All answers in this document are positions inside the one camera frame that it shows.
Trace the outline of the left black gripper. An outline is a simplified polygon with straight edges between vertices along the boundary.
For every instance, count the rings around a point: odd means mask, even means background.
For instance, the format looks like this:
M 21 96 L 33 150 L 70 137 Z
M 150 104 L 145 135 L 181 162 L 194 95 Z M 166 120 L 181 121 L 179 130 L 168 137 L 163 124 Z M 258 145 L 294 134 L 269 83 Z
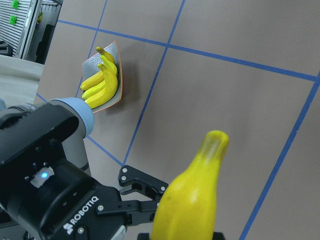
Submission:
M 122 240 L 125 218 L 102 214 L 120 201 L 114 187 L 70 163 L 0 169 L 0 205 L 38 240 Z

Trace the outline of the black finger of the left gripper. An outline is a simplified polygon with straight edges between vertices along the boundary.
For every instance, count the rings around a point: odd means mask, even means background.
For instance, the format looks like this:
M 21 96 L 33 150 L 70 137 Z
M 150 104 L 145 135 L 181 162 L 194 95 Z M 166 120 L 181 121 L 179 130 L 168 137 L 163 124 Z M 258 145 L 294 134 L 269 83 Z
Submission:
M 101 217 L 121 217 L 125 223 L 151 223 L 168 184 L 132 166 L 124 165 L 118 174 L 118 186 L 101 186 L 96 213 Z M 141 194 L 149 200 L 122 200 L 122 195 Z

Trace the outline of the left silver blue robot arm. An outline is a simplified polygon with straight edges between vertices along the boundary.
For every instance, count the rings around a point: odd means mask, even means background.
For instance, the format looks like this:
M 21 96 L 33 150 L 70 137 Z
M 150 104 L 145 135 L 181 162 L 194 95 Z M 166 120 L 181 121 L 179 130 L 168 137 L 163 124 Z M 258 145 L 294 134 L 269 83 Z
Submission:
M 0 112 L 0 206 L 36 240 L 121 240 L 151 223 L 168 184 L 129 165 L 119 188 L 84 171 L 94 116 L 79 98 Z

